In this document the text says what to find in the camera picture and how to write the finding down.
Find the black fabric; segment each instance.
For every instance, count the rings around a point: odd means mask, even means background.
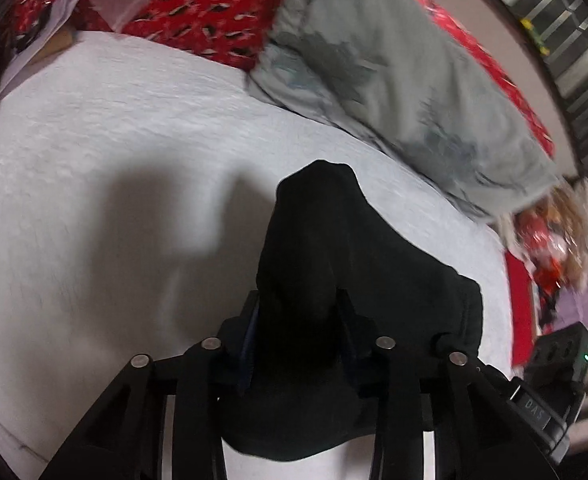
[[[222,436],[246,454],[298,460],[375,432],[376,401],[357,397],[339,362],[337,288],[383,335],[430,354],[451,334],[477,355],[477,283],[396,233],[344,164],[317,160],[279,184],[256,282],[251,387],[218,409]]]

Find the wall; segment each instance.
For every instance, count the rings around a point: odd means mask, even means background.
[[[576,175],[576,163],[565,133],[563,118],[536,68],[500,18],[483,0],[435,0],[445,7],[502,65],[520,88],[525,99],[547,127],[556,145],[556,162],[560,172]]]

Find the red fabric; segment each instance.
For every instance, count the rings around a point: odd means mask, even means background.
[[[523,117],[529,125],[531,133],[545,150],[547,155],[554,158],[554,142],[550,137],[547,129],[534,111],[530,108],[529,103],[523,97],[518,87],[509,79],[498,62],[491,57],[464,27],[456,22],[455,19],[442,7],[433,0],[417,0],[427,10],[431,19],[440,28],[446,30],[459,44],[461,44],[469,54],[485,69],[485,71],[496,82],[500,89],[505,93],[509,100],[523,114]]]
[[[531,300],[531,278],[525,264],[507,251],[505,253],[511,316],[514,330],[512,366],[525,365],[534,349],[534,305]]]
[[[14,23],[17,34],[26,33],[42,9],[54,0],[17,0]],[[263,47],[282,0],[152,0],[123,28],[124,34],[147,38],[249,71]],[[445,9],[432,0],[417,0],[431,19],[464,46],[523,114],[533,136],[550,157],[554,144],[522,93],[501,66]],[[92,8],[80,0],[72,23],[78,30],[111,29]]]

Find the black mount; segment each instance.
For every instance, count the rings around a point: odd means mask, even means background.
[[[582,369],[572,368],[573,381],[567,382],[571,395],[552,396],[552,408],[549,396],[543,398],[517,378],[507,381],[495,368],[460,351],[451,335],[435,340],[437,357],[425,357],[356,314],[347,292],[337,292],[336,306],[347,381],[360,396],[379,399],[370,480],[422,479],[424,431],[434,432],[437,480],[557,480],[552,464],[567,451],[567,428],[584,398]],[[225,480],[216,402],[222,392],[242,395],[250,386],[258,312],[259,295],[252,291],[240,316],[226,320],[217,337],[169,359],[132,358],[69,434],[40,480],[160,480],[165,406],[171,395],[172,477]],[[572,334],[573,341],[583,336],[580,330]],[[559,340],[562,336],[555,335],[554,341]],[[544,350],[547,343],[541,338],[537,348]],[[587,347],[576,344],[578,351]],[[573,354],[566,354],[571,360]],[[554,377],[545,379],[538,368],[528,368],[530,379],[549,387]],[[559,399],[569,399],[560,414]],[[0,480],[15,478],[0,472]]]

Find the clutter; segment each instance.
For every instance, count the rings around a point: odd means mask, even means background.
[[[74,28],[66,23],[58,31],[55,32],[48,42],[40,49],[36,55],[30,60],[28,65],[33,65],[42,61],[46,57],[58,54],[63,50],[71,47],[74,44]]]
[[[12,79],[41,51],[56,32],[66,24],[79,0],[56,0],[49,4],[47,13],[41,13],[32,27],[23,36],[17,36],[16,55],[5,69],[0,80],[0,93]]]
[[[582,294],[588,283],[588,178],[572,187],[563,182],[548,196],[498,225],[508,250],[525,262],[536,285],[538,322],[552,330],[563,288]]]

